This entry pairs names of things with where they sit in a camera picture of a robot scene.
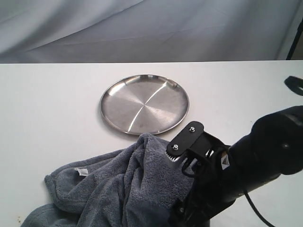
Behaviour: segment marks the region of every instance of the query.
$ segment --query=screw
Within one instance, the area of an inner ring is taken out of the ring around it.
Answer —
[[[189,131],[190,131],[190,132],[195,132],[195,128],[194,128],[194,127],[190,127],[190,128],[189,128]]]
[[[287,143],[284,143],[284,144],[282,144],[282,147],[285,148],[285,149],[288,149],[289,145]]]
[[[178,150],[178,148],[179,148],[179,147],[178,147],[177,144],[174,144],[174,145],[172,146],[172,149],[173,149],[173,150]]]

